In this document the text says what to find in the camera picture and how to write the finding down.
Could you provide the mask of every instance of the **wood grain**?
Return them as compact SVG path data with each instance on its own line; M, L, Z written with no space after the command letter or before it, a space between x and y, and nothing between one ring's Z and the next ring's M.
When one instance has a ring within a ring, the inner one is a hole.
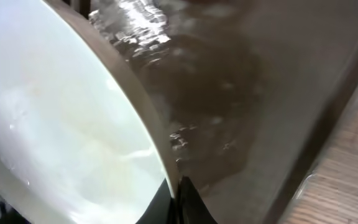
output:
M358 223L358 100L283 219L288 224Z

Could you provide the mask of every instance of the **dark wet surface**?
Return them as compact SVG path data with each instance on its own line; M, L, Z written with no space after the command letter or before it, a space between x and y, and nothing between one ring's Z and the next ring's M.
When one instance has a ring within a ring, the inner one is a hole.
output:
M158 5L168 42L111 42L215 220L260 223L357 49L358 1Z

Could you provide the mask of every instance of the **wood surface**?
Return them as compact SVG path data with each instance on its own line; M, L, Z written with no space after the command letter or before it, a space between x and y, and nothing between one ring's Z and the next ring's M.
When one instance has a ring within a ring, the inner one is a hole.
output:
M358 100L283 223L358 223Z

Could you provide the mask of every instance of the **white round dish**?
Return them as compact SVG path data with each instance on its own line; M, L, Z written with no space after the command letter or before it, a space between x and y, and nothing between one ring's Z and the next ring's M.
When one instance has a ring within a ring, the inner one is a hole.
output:
M164 178L175 196L165 136L86 20L58 1L0 0L0 192L26 218L135 223Z

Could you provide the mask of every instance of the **wooden table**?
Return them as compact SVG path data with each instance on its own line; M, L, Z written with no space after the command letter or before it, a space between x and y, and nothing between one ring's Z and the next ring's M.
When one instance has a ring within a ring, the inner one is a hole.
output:
M282 223L358 223L357 95L345 112Z

